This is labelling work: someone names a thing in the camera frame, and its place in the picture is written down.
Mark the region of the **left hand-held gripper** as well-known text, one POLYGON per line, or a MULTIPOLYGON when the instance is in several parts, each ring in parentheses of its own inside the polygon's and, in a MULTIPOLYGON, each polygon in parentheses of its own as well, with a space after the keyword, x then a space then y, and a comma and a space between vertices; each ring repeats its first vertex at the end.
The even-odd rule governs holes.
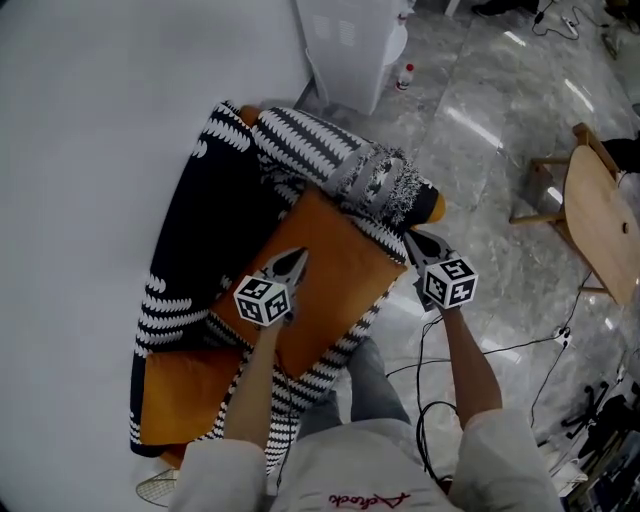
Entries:
POLYGON ((233 292, 241 319, 266 328, 294 319, 294 290, 303 280, 309 252, 306 247, 287 249, 273 256, 263 270, 245 276, 233 292))

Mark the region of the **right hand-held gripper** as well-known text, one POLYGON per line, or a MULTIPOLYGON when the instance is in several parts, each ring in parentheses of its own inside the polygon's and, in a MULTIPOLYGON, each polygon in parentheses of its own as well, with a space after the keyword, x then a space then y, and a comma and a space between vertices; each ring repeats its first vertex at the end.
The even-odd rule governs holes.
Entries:
POLYGON ((446 260, 453 249, 442 238, 424 231, 407 231, 404 244, 419 275, 416 285, 425 308, 433 304, 448 310, 473 300, 479 276, 468 258, 455 255, 446 260), (431 260, 446 261, 430 264, 431 260))

